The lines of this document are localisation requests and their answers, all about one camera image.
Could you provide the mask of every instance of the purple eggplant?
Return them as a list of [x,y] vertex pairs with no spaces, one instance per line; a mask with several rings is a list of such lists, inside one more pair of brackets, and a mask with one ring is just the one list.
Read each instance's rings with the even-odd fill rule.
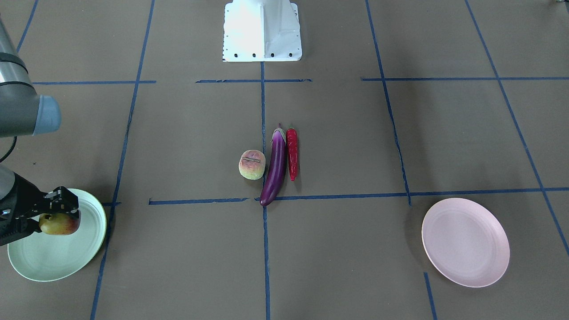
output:
[[259,203],[262,206],[268,206],[277,193],[281,190],[286,172],[286,136],[285,132],[281,129],[281,125],[273,132],[273,140],[271,142],[271,162],[269,164],[269,173],[267,180],[261,192],[261,200]]

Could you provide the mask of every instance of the gray robot arm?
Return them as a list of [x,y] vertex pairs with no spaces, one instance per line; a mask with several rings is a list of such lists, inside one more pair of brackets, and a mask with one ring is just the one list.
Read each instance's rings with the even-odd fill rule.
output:
[[60,124],[57,101],[36,93],[0,19],[0,138],[54,132]]

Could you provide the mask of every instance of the red chili pepper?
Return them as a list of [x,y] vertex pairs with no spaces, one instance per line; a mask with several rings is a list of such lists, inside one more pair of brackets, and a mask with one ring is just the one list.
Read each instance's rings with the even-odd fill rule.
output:
[[286,131],[286,141],[288,147],[288,172],[290,181],[294,181],[298,174],[298,136],[296,130],[290,128]]

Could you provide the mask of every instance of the apple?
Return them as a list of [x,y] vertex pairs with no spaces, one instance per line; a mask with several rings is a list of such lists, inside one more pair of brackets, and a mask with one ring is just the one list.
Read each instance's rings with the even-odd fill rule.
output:
[[62,212],[39,216],[39,228],[48,235],[70,235],[79,229],[80,222],[81,213],[78,219]]
[[265,173],[266,160],[263,152],[247,150],[239,160],[239,173],[250,180],[257,180]]

